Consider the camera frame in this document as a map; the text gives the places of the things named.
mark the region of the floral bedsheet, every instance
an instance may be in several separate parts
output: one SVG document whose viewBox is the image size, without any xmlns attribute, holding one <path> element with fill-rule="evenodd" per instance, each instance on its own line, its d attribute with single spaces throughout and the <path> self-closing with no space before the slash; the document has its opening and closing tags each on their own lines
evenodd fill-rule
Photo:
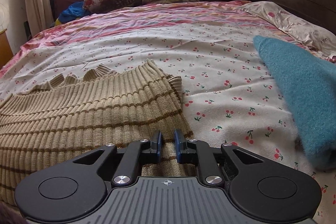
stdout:
<svg viewBox="0 0 336 224">
<path fill-rule="evenodd" d="M 231 142 L 309 174 L 323 192 L 314 219 L 334 223 L 336 173 L 312 169 L 296 148 L 297 128 L 253 37 L 304 46 L 235 9 L 242 4 L 148 5 L 46 30 L 32 41 L 38 47 L 2 69 L 0 100 L 59 73 L 82 77 L 100 63 L 121 72 L 153 59 L 163 71 L 182 76 L 183 110 L 197 139 L 214 147 Z M 3 184 L 0 181 L 0 199 L 5 196 Z"/>
</svg>

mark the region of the circular pad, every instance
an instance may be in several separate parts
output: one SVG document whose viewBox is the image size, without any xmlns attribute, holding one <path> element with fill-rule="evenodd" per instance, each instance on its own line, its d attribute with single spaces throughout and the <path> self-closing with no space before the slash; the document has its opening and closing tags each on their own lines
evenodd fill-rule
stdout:
<svg viewBox="0 0 336 224">
<path fill-rule="evenodd" d="M 269 198 L 290 198 L 297 191 L 296 184 L 283 177 L 268 177 L 258 183 L 259 191 Z"/>
<path fill-rule="evenodd" d="M 73 179 L 55 177 L 43 181 L 39 186 L 39 192 L 45 198 L 61 199 L 71 196 L 78 189 L 78 184 Z"/>
</svg>

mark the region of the beige knit sweater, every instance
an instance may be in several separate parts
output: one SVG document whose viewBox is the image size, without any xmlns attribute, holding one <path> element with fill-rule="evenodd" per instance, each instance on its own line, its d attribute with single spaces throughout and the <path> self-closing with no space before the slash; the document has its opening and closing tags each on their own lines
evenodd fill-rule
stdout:
<svg viewBox="0 0 336 224">
<path fill-rule="evenodd" d="M 14 190 L 27 175 L 106 143 L 126 147 L 164 138 L 160 165 L 143 175 L 192 175 L 175 159 L 173 130 L 192 131 L 181 109 L 181 78 L 165 75 L 152 61 L 118 74 L 100 65 L 83 80 L 58 75 L 0 105 L 0 200 L 15 206 Z"/>
</svg>

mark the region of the teal towel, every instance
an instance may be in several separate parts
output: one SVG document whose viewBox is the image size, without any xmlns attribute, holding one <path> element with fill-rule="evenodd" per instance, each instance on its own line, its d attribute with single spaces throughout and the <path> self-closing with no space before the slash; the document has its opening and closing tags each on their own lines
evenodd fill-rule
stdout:
<svg viewBox="0 0 336 224">
<path fill-rule="evenodd" d="M 253 42 L 293 114 L 309 162 L 336 168 L 336 66 L 275 38 Z"/>
</svg>

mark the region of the metal screw cap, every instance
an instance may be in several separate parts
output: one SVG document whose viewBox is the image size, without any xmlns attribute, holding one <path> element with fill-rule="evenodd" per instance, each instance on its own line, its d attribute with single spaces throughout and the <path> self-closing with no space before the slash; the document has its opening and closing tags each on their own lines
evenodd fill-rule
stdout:
<svg viewBox="0 0 336 224">
<path fill-rule="evenodd" d="M 222 182 L 222 178 L 219 176 L 208 176 L 205 181 L 210 184 L 218 184 Z"/>
<path fill-rule="evenodd" d="M 131 179 L 128 176 L 117 176 L 113 179 L 113 181 L 118 184 L 125 184 L 129 182 L 130 180 Z"/>
</svg>

